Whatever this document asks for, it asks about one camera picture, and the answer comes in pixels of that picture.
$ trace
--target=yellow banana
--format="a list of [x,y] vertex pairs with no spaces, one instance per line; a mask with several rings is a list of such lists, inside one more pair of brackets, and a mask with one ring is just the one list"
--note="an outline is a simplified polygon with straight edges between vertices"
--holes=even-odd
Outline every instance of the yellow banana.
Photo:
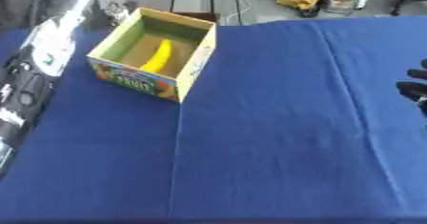
[[164,39],[160,44],[155,55],[143,66],[140,67],[141,70],[149,72],[159,72],[162,70],[172,53],[172,41],[169,39]]

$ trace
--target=black glove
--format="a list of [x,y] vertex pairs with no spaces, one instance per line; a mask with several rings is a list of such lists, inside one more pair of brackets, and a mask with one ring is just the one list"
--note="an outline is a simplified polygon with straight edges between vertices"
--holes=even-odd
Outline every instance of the black glove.
[[[421,61],[421,66],[427,69],[427,59]],[[408,75],[414,78],[427,80],[427,70],[410,69]],[[398,82],[396,83],[400,94],[417,102],[418,106],[427,115],[427,85],[415,82]]]

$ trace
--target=cardboard box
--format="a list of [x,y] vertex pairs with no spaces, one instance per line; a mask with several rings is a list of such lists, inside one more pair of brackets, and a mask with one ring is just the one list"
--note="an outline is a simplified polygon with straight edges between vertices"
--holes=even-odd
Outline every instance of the cardboard box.
[[[166,66],[143,71],[165,39],[172,41]],[[216,23],[137,9],[88,54],[96,75],[122,86],[182,102],[216,47]]]

